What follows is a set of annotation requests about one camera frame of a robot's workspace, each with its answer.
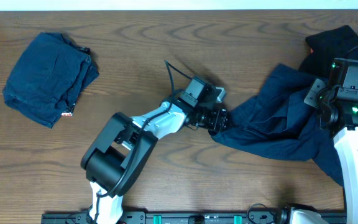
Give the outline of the navy blue shorts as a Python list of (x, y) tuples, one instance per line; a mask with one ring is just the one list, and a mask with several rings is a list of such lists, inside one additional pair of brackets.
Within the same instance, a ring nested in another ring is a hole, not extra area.
[(268, 159), (308, 161), (344, 185), (339, 156), (317, 110), (304, 99), (315, 77), (277, 65), (259, 93), (229, 112), (232, 124), (210, 131), (213, 141)]

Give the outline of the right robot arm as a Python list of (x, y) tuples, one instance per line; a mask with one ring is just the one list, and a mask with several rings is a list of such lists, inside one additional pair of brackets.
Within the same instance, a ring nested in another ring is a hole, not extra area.
[(341, 163), (347, 223), (358, 223), (358, 60), (335, 58), (329, 80), (316, 79), (305, 104), (317, 109)]

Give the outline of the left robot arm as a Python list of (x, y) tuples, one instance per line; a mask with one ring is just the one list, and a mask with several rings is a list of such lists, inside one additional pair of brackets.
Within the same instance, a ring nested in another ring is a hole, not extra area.
[(90, 223), (119, 221), (123, 196), (160, 139), (188, 125), (209, 131), (226, 128), (227, 111), (221, 107), (225, 94), (220, 87), (199, 93), (184, 90), (144, 115), (114, 114), (81, 160), (93, 193), (88, 211)]

